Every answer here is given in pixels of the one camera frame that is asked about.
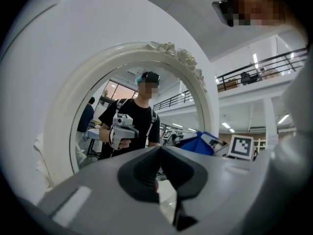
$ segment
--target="balcony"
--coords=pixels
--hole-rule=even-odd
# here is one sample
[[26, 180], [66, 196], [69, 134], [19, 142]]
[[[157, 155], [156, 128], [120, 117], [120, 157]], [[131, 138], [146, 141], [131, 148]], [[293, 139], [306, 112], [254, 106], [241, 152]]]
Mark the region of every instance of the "balcony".
[[[307, 50], [302, 48], [267, 58], [217, 77], [220, 106], [262, 99], [265, 94], [280, 96], [295, 78], [306, 59]], [[196, 111], [189, 91], [177, 94], [153, 107], [158, 112], [178, 108], [186, 108], [185, 112]]]

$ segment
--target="white carved rose decoration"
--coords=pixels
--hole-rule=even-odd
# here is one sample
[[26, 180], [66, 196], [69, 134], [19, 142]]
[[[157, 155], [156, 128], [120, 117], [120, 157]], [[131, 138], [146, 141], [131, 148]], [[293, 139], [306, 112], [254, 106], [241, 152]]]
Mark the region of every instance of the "white carved rose decoration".
[[165, 53], [167, 55], [170, 55], [174, 58], [177, 58], [182, 64], [184, 64], [185, 66], [188, 67], [188, 69], [192, 72], [192, 74], [199, 81], [204, 92], [207, 92], [207, 90], [205, 88], [205, 83], [204, 83], [204, 76], [202, 75], [202, 70], [196, 68], [196, 65], [198, 63], [190, 52], [188, 52], [185, 49], [181, 49], [181, 48], [179, 48], [176, 51], [175, 45], [171, 42], [165, 43], [165, 44], [160, 44], [158, 42], [150, 42], [148, 44], [148, 47], [152, 48], [153, 50], [156, 50], [156, 51]]

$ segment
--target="black t-shirt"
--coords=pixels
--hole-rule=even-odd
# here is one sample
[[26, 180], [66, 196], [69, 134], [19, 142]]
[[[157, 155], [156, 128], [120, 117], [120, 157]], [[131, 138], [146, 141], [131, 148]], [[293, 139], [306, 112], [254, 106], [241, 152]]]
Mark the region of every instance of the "black t-shirt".
[[[116, 104], [115, 101], [110, 105], [107, 110], [99, 117], [102, 123], [105, 123], [107, 126], [111, 127], [113, 122], [113, 117], [116, 113]], [[131, 143], [128, 148], [114, 150], [109, 143], [102, 144], [102, 151], [100, 155], [100, 160], [105, 158], [121, 155], [130, 151], [138, 150], [145, 148], [147, 132], [151, 125], [151, 108], [141, 108], [139, 107], [133, 99], [128, 99], [127, 102], [121, 107], [118, 113], [127, 114], [133, 119], [133, 126], [139, 131], [138, 138], [131, 139]], [[160, 119], [157, 116], [156, 121], [154, 122], [148, 140], [150, 142], [159, 143], [160, 141]]]
[[93, 107], [90, 104], [88, 104], [85, 107], [82, 116], [80, 117], [77, 131], [79, 131], [79, 132], [86, 132], [87, 131], [88, 124], [89, 124], [90, 120], [92, 120], [92, 118], [93, 118], [93, 113], [94, 113]]

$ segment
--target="ceiling light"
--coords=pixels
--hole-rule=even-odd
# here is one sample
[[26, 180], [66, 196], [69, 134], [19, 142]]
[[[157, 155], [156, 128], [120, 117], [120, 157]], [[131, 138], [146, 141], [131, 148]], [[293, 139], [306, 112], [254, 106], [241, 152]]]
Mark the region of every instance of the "ceiling light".
[[289, 114], [286, 114], [283, 116], [283, 118], [281, 120], [279, 120], [278, 124], [281, 124], [282, 122], [284, 122], [286, 120], [286, 118], [289, 117]]
[[227, 129], [230, 129], [230, 126], [227, 123], [222, 123], [223, 126], [225, 126]]
[[256, 54], [253, 54], [253, 60], [254, 60], [254, 63], [258, 62], [258, 58], [256, 57]]
[[253, 60], [254, 60], [254, 63], [256, 64], [255, 65], [255, 68], [259, 68], [259, 65], [257, 64], [258, 63], [258, 58], [256, 57], [256, 54], [253, 54]]
[[172, 123], [172, 125], [176, 125], [176, 126], [178, 126], [178, 127], [181, 127], [181, 128], [182, 128], [182, 126], [181, 126], [181, 125], [179, 125], [179, 124]]

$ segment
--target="window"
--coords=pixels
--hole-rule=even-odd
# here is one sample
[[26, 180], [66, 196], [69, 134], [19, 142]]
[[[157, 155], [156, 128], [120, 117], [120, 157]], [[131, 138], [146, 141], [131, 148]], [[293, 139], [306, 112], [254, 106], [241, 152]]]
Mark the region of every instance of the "window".
[[109, 81], [103, 90], [102, 96], [108, 99], [118, 100], [122, 98], [136, 98], [138, 93], [113, 81]]
[[102, 93], [102, 96], [108, 97], [109, 99], [111, 99], [114, 96], [117, 86], [118, 86], [117, 83], [109, 81]]
[[132, 98], [135, 91], [128, 89], [122, 85], [118, 85], [112, 99], [118, 100], [122, 98]]

